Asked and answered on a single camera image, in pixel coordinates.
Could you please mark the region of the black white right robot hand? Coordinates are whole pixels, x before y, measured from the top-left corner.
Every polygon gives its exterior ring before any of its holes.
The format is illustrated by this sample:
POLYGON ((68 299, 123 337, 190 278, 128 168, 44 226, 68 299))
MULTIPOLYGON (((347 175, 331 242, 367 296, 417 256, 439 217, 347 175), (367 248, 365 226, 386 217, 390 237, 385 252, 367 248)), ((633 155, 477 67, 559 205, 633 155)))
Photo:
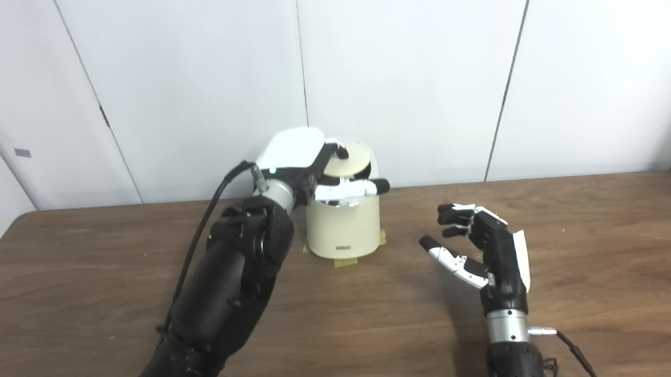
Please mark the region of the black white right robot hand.
POLYGON ((479 290, 485 315, 505 309, 529 312, 531 274, 524 230, 511 233, 508 223, 477 204, 440 204, 438 224, 443 238, 465 237, 482 260, 459 255, 427 235, 419 244, 436 262, 462 282, 479 290))

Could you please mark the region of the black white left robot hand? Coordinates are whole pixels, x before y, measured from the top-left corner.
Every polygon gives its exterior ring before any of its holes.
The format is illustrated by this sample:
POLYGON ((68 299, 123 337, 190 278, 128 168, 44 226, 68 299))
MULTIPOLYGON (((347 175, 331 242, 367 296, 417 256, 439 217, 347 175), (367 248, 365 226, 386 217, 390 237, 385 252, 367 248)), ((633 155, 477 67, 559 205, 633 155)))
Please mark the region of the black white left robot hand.
POLYGON ((275 201, 286 212, 318 202, 353 207, 391 190, 377 177, 370 149, 359 141, 325 138, 316 127, 274 134, 254 167, 254 195, 275 201))

